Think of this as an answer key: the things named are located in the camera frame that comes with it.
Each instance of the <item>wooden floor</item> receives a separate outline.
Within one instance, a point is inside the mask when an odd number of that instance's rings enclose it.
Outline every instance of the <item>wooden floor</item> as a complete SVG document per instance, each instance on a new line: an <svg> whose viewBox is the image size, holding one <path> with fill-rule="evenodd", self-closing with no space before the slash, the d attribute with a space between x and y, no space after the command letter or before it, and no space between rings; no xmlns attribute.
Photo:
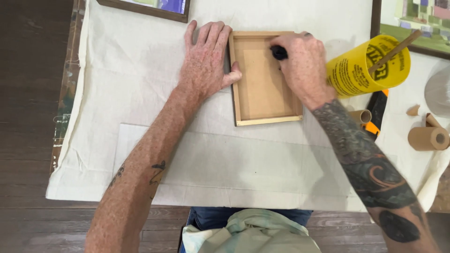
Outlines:
<svg viewBox="0 0 450 253"><path fill-rule="evenodd" d="M0 251L83 251L96 203L45 199L70 0L0 1ZM176 252L189 208L152 207L140 252ZM316 211L323 253L387 252L363 213Z"/></svg>

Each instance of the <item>wooden frame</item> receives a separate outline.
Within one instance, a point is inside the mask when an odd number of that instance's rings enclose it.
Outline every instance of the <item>wooden frame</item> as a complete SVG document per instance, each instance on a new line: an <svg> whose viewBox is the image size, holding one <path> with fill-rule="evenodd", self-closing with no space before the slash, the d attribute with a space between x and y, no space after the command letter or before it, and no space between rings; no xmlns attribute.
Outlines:
<svg viewBox="0 0 450 253"><path fill-rule="evenodd" d="M380 34L380 23L381 23L381 3L382 0L373 0L372 2L372 24L370 28L370 38L373 38ZM419 54L426 54L430 56L435 56L443 59L450 59L450 53L445 53L438 50L429 49L417 45L409 45L408 49L411 52L416 52Z"/></svg>
<svg viewBox="0 0 450 253"><path fill-rule="evenodd" d="M232 85L235 126L298 121L303 105L289 89L269 41L291 32L232 32L229 58L239 61L243 77Z"/></svg>
<svg viewBox="0 0 450 253"><path fill-rule="evenodd" d="M189 5L190 0L185 1L184 13L176 13L173 11L162 10L154 7L148 7L140 4L134 4L130 2L125 2L122 0L97 0L100 5L113 7L117 9L128 10L132 12L137 12L141 14L151 15L158 18L170 19L178 22L187 23L189 20Z"/></svg>

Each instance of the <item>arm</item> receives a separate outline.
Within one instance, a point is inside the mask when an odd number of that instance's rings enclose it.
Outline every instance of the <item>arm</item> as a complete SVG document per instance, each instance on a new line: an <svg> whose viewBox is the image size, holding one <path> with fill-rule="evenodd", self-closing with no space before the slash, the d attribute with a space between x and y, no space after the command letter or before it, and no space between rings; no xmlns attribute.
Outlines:
<svg viewBox="0 0 450 253"><path fill-rule="evenodd" d="M193 45L196 26L192 21L184 37L186 57L178 86L109 184L87 233L85 252L138 252L139 233L184 127L207 97L242 76L237 63L223 73L232 29L223 22L208 23Z"/></svg>
<svg viewBox="0 0 450 253"><path fill-rule="evenodd" d="M286 81L325 130L351 185L383 230L389 252L440 252L406 180L326 84L322 42L304 32L271 44L286 48L289 58L280 62Z"/></svg>

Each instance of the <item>hand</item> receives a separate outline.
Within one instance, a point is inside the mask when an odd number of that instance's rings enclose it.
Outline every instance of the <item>hand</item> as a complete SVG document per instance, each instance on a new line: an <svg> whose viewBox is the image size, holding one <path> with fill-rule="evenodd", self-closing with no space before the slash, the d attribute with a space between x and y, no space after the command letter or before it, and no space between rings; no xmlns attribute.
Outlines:
<svg viewBox="0 0 450 253"><path fill-rule="evenodd" d="M270 45L279 45L288 52L280 61L286 82L309 110L331 102L335 90L326 83L325 48L312 34L288 34L274 38Z"/></svg>
<svg viewBox="0 0 450 253"><path fill-rule="evenodd" d="M193 20L186 30L184 40L186 56L180 71L179 88L190 95L197 95L200 102L230 86L242 77L238 62L231 66L231 72L224 74L225 47L232 31L222 21L209 22L200 28L197 43L192 34L197 26Z"/></svg>

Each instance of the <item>table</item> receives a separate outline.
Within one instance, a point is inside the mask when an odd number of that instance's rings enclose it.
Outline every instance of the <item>table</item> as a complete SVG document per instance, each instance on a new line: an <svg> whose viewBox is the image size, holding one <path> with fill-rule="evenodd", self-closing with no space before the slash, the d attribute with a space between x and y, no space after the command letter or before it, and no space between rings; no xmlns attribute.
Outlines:
<svg viewBox="0 0 450 253"><path fill-rule="evenodd" d="M80 67L78 65L78 48L80 44L81 26L85 13L84 0L74 0L72 20L70 24L69 39L67 43L66 62L64 64L61 93L59 96L58 116L56 122L50 174L58 167L61 146L69 124L70 115L75 98ZM430 212L450 213L450 166L446 169L439 181L436 198Z"/></svg>

